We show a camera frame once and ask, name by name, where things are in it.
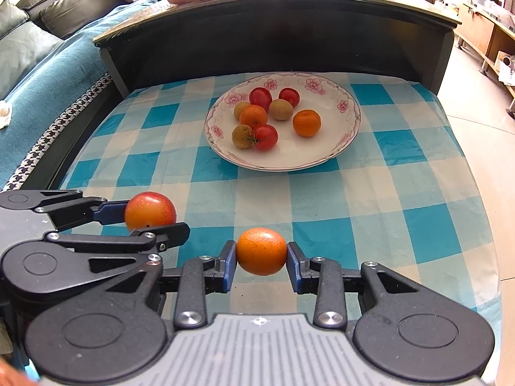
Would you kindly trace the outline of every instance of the houndstooth trim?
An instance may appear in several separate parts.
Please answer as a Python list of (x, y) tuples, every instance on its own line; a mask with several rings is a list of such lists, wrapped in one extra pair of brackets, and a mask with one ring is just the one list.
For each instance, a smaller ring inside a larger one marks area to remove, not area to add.
[(58, 137), (62, 130), (70, 123), (88, 104), (90, 104), (104, 88), (106, 88), (112, 79), (109, 74), (99, 79), (86, 93), (84, 93), (75, 103), (68, 107), (61, 115), (50, 125), (45, 133), (39, 138), (38, 142), (32, 147), (20, 166), (7, 184), (2, 189), (19, 190), (22, 184), (27, 180), (35, 165), (39, 162), (43, 154), (48, 150), (53, 141)]

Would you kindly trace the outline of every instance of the blue blanket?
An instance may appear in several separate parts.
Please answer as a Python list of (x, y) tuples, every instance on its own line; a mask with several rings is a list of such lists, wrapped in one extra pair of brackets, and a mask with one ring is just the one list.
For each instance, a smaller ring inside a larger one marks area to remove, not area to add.
[(61, 43), (6, 97), (13, 113), (0, 130), (0, 189), (27, 153), (72, 103), (107, 70), (92, 39), (159, 0), (140, 0), (115, 8)]

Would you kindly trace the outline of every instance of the sofa cushion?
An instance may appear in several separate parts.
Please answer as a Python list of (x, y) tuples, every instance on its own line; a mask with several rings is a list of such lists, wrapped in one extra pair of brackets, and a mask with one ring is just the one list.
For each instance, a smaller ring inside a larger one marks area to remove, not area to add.
[(0, 100), (62, 40), (26, 22), (0, 40)]
[(59, 0), (41, 12), (46, 28), (61, 39), (97, 20), (115, 7), (126, 4), (124, 0)]
[(9, 0), (0, 3), (0, 39), (29, 19), (27, 13), (12, 5)]

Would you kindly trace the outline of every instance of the ribbed gray surface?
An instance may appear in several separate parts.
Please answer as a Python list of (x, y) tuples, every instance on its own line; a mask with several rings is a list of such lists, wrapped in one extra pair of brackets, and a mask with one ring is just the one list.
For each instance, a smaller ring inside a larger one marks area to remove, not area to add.
[[(56, 384), (48, 379), (45, 386)], [(304, 315), (218, 315), (181, 331), (163, 358), (123, 386), (394, 386), (344, 334), (311, 326)], [(479, 379), (462, 383), (480, 386)]]

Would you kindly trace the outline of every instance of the floral plate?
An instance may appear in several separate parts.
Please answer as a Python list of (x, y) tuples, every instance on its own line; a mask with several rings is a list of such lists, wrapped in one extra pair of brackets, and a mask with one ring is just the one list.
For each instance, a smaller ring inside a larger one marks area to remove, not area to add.
[[(265, 87), (276, 99), (285, 87), (294, 88), (300, 103), (294, 115), (304, 109), (315, 110), (321, 118), (320, 131), (312, 138), (295, 133), (292, 119), (271, 124), (279, 133), (279, 141), (271, 150), (240, 149), (232, 142), (232, 131), (239, 124), (233, 114), (236, 104), (249, 101), (249, 93)], [(223, 94), (209, 109), (204, 133), (209, 145), (225, 160), (243, 168), (280, 172), (314, 167), (341, 153), (350, 145), (360, 128), (360, 108), (338, 84), (319, 76), (300, 72), (279, 72), (249, 79)]]

